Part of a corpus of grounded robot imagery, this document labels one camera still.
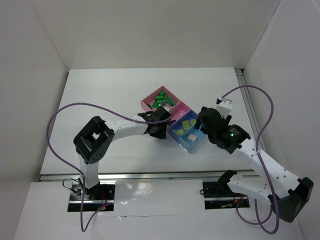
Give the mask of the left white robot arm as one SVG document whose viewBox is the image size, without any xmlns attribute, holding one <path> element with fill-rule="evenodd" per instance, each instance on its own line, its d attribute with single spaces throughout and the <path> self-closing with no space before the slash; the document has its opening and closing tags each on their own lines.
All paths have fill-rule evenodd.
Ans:
<svg viewBox="0 0 320 240">
<path fill-rule="evenodd" d="M 73 139 L 80 158 L 81 174 L 78 182 L 85 196 L 92 199 L 101 191 L 99 161 L 103 159 L 112 142 L 138 135 L 150 135 L 164 140 L 171 117 L 164 107 L 123 120 L 105 121 L 100 116 L 94 116 Z"/>
</svg>

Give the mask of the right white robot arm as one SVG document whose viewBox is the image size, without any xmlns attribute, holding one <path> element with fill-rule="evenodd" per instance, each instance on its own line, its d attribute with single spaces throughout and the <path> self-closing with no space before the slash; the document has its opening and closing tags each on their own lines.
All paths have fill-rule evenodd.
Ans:
<svg viewBox="0 0 320 240">
<path fill-rule="evenodd" d="M 249 180 L 235 170 L 227 170 L 218 182 L 223 190 L 270 203 L 281 220 L 293 222 L 311 197 L 313 181 L 291 173 L 259 148 L 243 128 L 230 124 L 231 110 L 232 101 L 218 99 L 216 108 L 201 108 L 194 127 L 207 135 L 209 142 L 248 164 L 266 182 Z"/>
</svg>

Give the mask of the multicolour compartment tray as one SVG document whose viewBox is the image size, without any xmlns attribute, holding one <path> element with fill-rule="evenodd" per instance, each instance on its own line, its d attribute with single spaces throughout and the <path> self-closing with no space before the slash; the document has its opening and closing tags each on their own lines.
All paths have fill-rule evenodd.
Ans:
<svg viewBox="0 0 320 240">
<path fill-rule="evenodd" d="M 155 111 L 157 108 L 149 108 L 147 104 L 153 105 L 156 101 L 155 97 L 159 96 L 161 91 L 165 91 L 165 97 L 168 96 L 172 99 L 174 106 L 170 106 L 167 103 L 164 103 L 164 100 L 159 100 L 157 102 L 161 102 L 160 107 L 164 107 L 168 110 L 172 116 L 171 123 L 167 127 L 168 134 L 188 153 L 191 152 L 200 142 L 204 139 L 205 135 L 197 129 L 194 129 L 194 124 L 190 123 L 190 120 L 197 120 L 198 114 L 194 112 L 189 106 L 187 106 L 182 100 L 180 100 L 177 96 L 175 96 L 171 91 L 169 91 L 165 86 L 161 86 L 144 99 L 141 100 L 141 107 L 143 110 L 147 111 Z M 188 130 L 184 130 L 182 126 L 182 121 L 188 120 L 190 128 Z M 183 130 L 183 135 L 179 136 L 176 131 Z M 188 135 L 193 134 L 197 136 L 197 140 L 195 142 L 188 139 Z"/>
</svg>

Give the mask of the light green lego brick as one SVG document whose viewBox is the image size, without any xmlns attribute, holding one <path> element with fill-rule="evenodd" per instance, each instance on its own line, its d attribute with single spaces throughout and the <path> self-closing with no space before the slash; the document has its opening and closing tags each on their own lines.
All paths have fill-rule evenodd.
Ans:
<svg viewBox="0 0 320 240">
<path fill-rule="evenodd" d="M 175 131 L 179 136 L 182 136 L 184 134 L 184 130 L 183 129 L 179 129 Z"/>
</svg>

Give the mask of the green long lego brick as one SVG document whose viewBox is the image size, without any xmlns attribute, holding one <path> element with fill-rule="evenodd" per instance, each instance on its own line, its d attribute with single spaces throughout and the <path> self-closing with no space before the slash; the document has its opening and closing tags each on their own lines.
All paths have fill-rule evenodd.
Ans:
<svg viewBox="0 0 320 240">
<path fill-rule="evenodd" d="M 155 100 L 156 101 L 160 101 L 160 100 L 163 100 L 164 99 L 164 97 L 162 96 L 162 95 L 157 95 L 156 97 L 155 97 Z"/>
</svg>

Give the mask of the green square lego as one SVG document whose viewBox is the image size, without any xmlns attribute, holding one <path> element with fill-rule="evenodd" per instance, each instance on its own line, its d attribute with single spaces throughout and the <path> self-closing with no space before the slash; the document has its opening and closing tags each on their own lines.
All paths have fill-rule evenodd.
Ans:
<svg viewBox="0 0 320 240">
<path fill-rule="evenodd" d="M 154 107 L 154 108 L 158 108 L 159 106 L 161 105 L 161 102 L 160 101 L 155 101 L 153 104 L 152 104 L 152 106 Z"/>
</svg>

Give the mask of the green lego plate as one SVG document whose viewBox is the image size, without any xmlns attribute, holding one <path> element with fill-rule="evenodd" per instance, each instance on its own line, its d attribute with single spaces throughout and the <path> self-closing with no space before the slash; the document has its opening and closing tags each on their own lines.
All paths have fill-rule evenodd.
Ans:
<svg viewBox="0 0 320 240">
<path fill-rule="evenodd" d="M 169 97 L 169 96 L 166 96 L 164 99 L 164 102 L 163 103 L 166 103 L 167 104 L 167 102 L 172 102 L 172 99 Z"/>
</svg>

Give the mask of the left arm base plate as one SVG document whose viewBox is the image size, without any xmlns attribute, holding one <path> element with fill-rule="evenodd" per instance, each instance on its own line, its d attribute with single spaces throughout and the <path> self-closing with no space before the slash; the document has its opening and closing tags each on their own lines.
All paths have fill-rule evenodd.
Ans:
<svg viewBox="0 0 320 240">
<path fill-rule="evenodd" d="M 82 202 L 82 188 L 79 184 L 67 187 L 70 190 L 67 211 L 71 213 L 80 212 Z M 104 206 L 101 212 L 114 211 L 115 183 L 100 183 L 97 189 L 89 195 L 84 196 L 83 212 L 95 212 L 99 207 Z"/>
</svg>

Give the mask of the white lego brick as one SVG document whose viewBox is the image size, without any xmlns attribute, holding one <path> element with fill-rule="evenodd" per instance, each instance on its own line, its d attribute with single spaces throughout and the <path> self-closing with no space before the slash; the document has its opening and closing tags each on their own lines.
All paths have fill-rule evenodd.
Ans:
<svg viewBox="0 0 320 240">
<path fill-rule="evenodd" d="M 193 142 L 197 140 L 197 136 L 195 136 L 194 134 L 189 134 L 187 138 Z"/>
</svg>

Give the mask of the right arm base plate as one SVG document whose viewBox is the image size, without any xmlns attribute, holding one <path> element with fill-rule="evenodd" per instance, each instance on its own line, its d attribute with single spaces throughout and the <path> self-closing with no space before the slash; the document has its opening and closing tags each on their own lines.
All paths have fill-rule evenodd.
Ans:
<svg viewBox="0 0 320 240">
<path fill-rule="evenodd" d="M 204 197 L 206 210 L 249 208 L 250 202 L 246 195 L 232 192 L 218 181 L 205 181 L 199 193 Z"/>
</svg>

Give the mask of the light green lego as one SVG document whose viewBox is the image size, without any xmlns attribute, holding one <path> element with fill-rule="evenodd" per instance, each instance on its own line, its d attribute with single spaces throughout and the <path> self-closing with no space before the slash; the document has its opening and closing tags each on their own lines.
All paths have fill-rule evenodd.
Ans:
<svg viewBox="0 0 320 240">
<path fill-rule="evenodd" d="M 192 120 L 190 120 L 190 123 L 191 123 L 192 125 L 194 125 L 196 122 L 197 122 L 197 120 L 196 120 L 196 119 L 192 119 Z"/>
<path fill-rule="evenodd" d="M 182 121 L 181 124 L 182 124 L 184 130 L 188 130 L 190 128 L 190 124 L 189 124 L 188 120 Z"/>
</svg>

